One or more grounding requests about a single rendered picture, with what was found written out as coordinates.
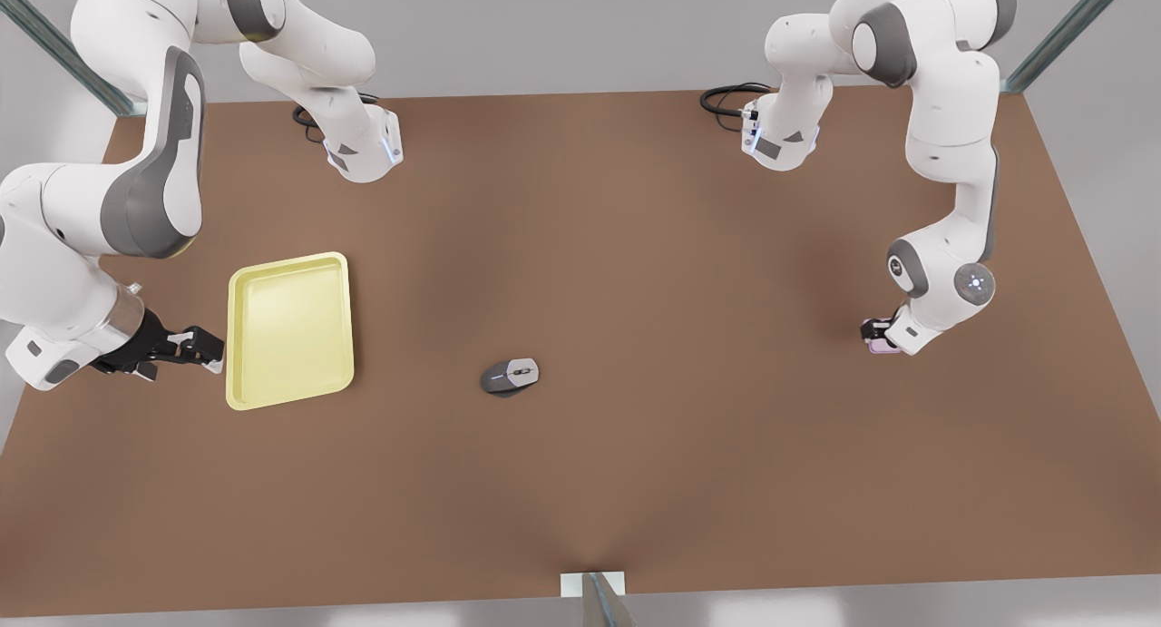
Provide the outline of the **yellow rectangular tray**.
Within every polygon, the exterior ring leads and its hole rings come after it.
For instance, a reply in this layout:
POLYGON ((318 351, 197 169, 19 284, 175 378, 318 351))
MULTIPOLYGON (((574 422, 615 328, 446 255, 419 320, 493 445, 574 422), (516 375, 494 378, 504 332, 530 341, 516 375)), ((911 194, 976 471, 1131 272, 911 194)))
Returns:
POLYGON ((224 369, 237 411, 348 387, 354 338, 345 255, 319 252, 235 272, 224 369))

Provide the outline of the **grey computer mouse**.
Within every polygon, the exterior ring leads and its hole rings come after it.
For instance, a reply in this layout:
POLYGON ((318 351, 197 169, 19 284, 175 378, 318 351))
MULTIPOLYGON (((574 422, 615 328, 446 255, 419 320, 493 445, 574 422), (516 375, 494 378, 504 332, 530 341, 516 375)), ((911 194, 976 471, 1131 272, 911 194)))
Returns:
POLYGON ((479 388, 483 392, 499 398, 509 398, 524 387, 538 383, 539 367, 533 358, 515 358, 489 366, 482 373, 479 388))

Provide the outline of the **silver frame post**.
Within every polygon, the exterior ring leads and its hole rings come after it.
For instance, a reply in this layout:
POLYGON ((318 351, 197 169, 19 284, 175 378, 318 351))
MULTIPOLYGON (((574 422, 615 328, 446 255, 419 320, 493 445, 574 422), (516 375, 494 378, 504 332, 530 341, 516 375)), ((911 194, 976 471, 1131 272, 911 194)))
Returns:
POLYGON ((604 572, 582 572, 583 627, 636 627, 604 572))
POLYGON ((1000 85, 1000 92, 1021 94, 1090 27, 1115 0, 1079 0, 1000 85))
POLYGON ((72 41, 45 19, 30 0, 0 0, 0 12, 117 118, 142 117, 145 114, 145 102, 134 102, 111 82, 104 81, 91 65, 85 64, 72 41))

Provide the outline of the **white post foot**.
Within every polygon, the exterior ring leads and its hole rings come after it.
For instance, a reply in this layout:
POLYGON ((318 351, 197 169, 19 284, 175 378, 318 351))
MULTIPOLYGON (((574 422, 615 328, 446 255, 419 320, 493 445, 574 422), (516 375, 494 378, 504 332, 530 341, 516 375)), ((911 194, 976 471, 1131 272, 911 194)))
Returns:
MULTIPOLYGON (((625 572, 599 574, 607 582, 610 582, 610 589, 612 589, 615 594, 626 594, 625 572)), ((597 576, 597 572, 561 572, 560 597, 580 597, 583 594, 583 581, 589 579, 591 576, 597 576)))

